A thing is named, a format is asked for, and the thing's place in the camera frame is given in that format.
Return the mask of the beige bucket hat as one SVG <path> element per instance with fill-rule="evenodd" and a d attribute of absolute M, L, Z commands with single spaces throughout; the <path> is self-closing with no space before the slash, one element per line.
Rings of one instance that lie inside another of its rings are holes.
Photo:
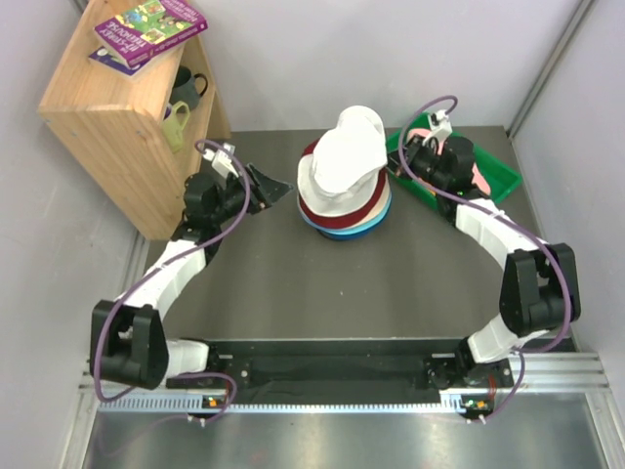
<path fill-rule="evenodd" d="M 368 221 L 372 216 L 377 215 L 381 211 L 381 209 L 386 205 L 386 203 L 388 201 L 392 202 L 392 193 L 391 193 L 391 189 L 390 189 L 389 183 L 386 182 L 385 185 L 384 185 L 384 188 L 382 190 L 382 194 L 381 194 L 380 198 L 378 199 L 376 204 L 373 206 L 371 211 L 362 220 L 360 220 L 358 223 L 352 224 L 350 226 L 345 226 L 343 228 L 353 227 L 356 224 L 362 223 L 364 221 Z M 304 212 L 304 214 L 307 215 L 303 208 L 299 207 L 298 210 L 302 210 Z M 325 225 L 320 225 L 320 226 L 322 226 L 324 228 L 330 228 L 329 226 L 325 226 Z"/>

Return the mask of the white hat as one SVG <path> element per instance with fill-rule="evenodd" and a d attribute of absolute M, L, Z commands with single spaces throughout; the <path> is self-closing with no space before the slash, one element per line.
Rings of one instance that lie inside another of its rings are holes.
<path fill-rule="evenodd" d="M 378 175 L 386 165 L 386 136 L 380 115 L 370 107 L 347 107 L 336 126 L 300 158 L 299 196 L 316 217 L 351 215 L 373 198 Z"/>

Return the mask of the medium blue bucket hat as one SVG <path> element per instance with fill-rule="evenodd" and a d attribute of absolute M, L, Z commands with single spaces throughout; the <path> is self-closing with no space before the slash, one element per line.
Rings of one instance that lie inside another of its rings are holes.
<path fill-rule="evenodd" d="M 386 205 L 381 209 L 381 211 L 377 215 L 372 216 L 368 221 L 364 221 L 362 223 L 356 224 L 353 227 L 342 228 L 342 229 L 324 228 L 316 224 L 315 222 L 313 222 L 307 215 L 304 214 L 302 210 L 299 210 L 299 212 L 302 218 L 304 219 L 304 221 L 315 229 L 329 231 L 330 233 L 333 233 L 333 234 L 341 234 L 341 233 L 350 234 L 350 233 L 355 233 L 361 230 L 373 229 L 379 224 L 381 224 L 387 217 L 387 214 L 390 211 L 390 207 L 391 207 L 391 203 L 388 201 Z"/>

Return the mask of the dark red hat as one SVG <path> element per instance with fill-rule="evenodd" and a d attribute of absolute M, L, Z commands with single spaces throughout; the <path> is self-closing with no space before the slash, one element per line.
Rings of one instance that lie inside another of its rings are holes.
<path fill-rule="evenodd" d="M 301 192 L 298 192 L 298 205 L 303 208 L 305 213 L 320 225 L 329 226 L 330 228 L 343 228 L 362 220 L 373 208 L 382 194 L 385 183 L 388 182 L 387 171 L 381 169 L 376 174 L 376 186 L 374 192 L 369 199 L 358 209 L 348 212 L 346 215 L 326 216 L 313 212 L 304 200 Z"/>

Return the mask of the cyan bucket hat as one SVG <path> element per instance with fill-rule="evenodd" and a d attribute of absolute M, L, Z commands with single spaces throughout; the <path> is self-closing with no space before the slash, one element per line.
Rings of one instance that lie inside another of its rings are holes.
<path fill-rule="evenodd" d="M 386 210 L 376 215 L 372 220 L 356 225 L 355 227 L 343 228 L 343 229 L 329 229 L 314 223 L 303 212 L 300 213 L 304 221 L 320 232 L 322 235 L 327 235 L 331 239 L 349 240 L 363 237 L 370 232 L 373 232 L 378 226 L 380 226 L 387 218 L 390 210 Z"/>

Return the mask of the dark blue bucket hat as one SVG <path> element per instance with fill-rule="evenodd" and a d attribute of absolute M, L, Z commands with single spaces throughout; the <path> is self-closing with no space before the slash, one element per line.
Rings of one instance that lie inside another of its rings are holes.
<path fill-rule="evenodd" d="M 335 241 L 348 241 L 348 240 L 354 240 L 354 239 L 359 239 L 362 238 L 366 235 L 368 235 L 372 229 L 367 229 L 367 230 L 361 230 L 355 233 L 350 233 L 350 234 L 345 234 L 345 233 L 341 233 L 341 234 L 333 234 L 330 233 L 329 231 L 325 231 L 325 230 L 321 230 L 321 229 L 317 229 L 316 230 L 320 235 L 322 235 L 325 238 L 331 239 L 331 240 L 335 240 Z"/>

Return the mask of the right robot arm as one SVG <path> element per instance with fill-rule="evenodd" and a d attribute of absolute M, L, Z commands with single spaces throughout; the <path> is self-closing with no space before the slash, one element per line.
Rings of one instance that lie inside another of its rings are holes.
<path fill-rule="evenodd" d="M 455 353 L 456 375 L 463 384 L 480 385 L 490 376 L 492 362 L 549 331 L 567 331 L 580 318 L 572 248 L 536 237 L 498 209 L 479 181 L 470 140 L 449 137 L 441 142 L 415 129 L 390 154 L 389 166 L 401 179 L 428 187 L 438 213 L 503 271 L 498 314 L 463 339 Z"/>

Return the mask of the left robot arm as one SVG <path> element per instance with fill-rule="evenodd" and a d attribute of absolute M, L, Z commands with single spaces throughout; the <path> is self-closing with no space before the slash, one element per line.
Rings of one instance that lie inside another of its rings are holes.
<path fill-rule="evenodd" d="M 181 222 L 161 257 L 134 286 L 93 310 L 91 375 L 148 390 L 179 375 L 188 375 L 200 387 L 215 385 L 222 366 L 209 356 L 209 345 L 167 338 L 163 320 L 243 216 L 271 208 L 292 190 L 253 164 L 243 171 L 225 169 L 219 179 L 207 173 L 188 177 Z"/>

